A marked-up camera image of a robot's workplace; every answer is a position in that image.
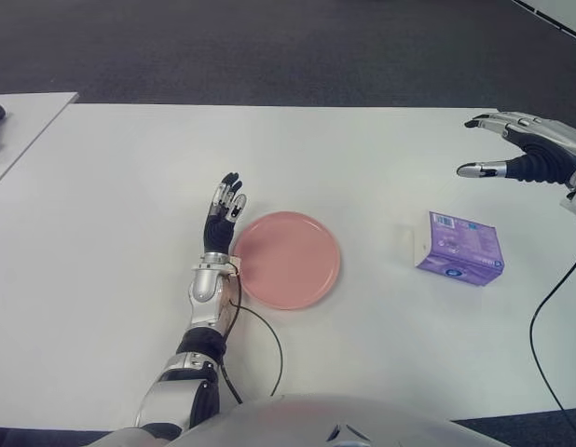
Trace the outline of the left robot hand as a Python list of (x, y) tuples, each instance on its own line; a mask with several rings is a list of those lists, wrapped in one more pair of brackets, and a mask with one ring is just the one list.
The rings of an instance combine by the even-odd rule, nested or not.
[(203, 230), (205, 253), (228, 254), (235, 224), (247, 203), (247, 196), (239, 193), (241, 187), (240, 175), (229, 172), (214, 191)]

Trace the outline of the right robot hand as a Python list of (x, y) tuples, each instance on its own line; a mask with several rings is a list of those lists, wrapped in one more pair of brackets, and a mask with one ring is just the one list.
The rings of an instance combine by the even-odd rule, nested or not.
[(576, 189), (575, 128), (560, 121), (519, 112), (478, 115), (464, 126), (497, 133), (523, 154), (505, 161), (463, 164), (457, 168), (460, 177), (558, 183)]

